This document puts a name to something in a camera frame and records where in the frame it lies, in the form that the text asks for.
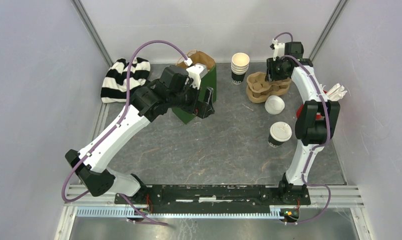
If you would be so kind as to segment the green brown paper bag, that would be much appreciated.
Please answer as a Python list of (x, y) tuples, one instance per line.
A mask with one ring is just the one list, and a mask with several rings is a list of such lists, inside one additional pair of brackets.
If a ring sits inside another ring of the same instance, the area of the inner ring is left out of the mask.
[[(202, 76), (201, 93), (199, 99), (203, 100), (206, 87), (211, 87), (214, 89), (212, 103), (215, 103), (217, 100), (217, 70), (215, 60), (199, 50), (191, 50), (186, 55), (188, 58), (192, 59), (194, 64), (203, 64), (207, 68), (207, 73)], [(188, 124), (195, 119), (194, 115), (189, 114), (179, 108), (173, 108), (172, 111), (184, 124)]]

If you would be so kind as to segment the single brown cup carrier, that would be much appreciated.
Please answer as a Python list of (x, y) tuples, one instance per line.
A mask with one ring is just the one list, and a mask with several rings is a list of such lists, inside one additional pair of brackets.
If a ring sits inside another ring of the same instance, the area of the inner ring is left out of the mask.
[(261, 95), (283, 95), (288, 92), (291, 83), (290, 78), (268, 81), (268, 75), (265, 72), (252, 73), (247, 77), (248, 90)]

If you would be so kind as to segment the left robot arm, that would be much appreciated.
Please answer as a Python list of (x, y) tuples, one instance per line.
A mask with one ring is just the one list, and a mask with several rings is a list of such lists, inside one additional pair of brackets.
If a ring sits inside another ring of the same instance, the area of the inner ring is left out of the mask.
[(160, 78), (142, 86), (130, 95), (116, 119), (86, 147), (69, 150), (65, 158), (73, 172), (93, 197), (106, 192), (124, 194), (134, 204), (145, 200), (146, 190), (133, 175), (108, 169), (118, 151), (139, 131), (169, 109), (178, 108), (201, 119), (212, 115), (213, 88), (201, 89), (207, 67), (197, 63), (186, 69), (166, 67)]

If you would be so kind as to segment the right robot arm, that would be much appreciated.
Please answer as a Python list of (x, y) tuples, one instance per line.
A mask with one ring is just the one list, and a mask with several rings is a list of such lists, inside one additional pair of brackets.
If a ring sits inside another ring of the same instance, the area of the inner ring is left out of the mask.
[(267, 59), (268, 80), (291, 79), (303, 101), (295, 123), (298, 140), (295, 155), (277, 191), (279, 201), (290, 204), (297, 196), (307, 194), (309, 171), (317, 154), (334, 135), (340, 104), (330, 100), (320, 88), (313, 63), (303, 57), (304, 47), (300, 41), (283, 43), (273, 39), (270, 48), (274, 53)]

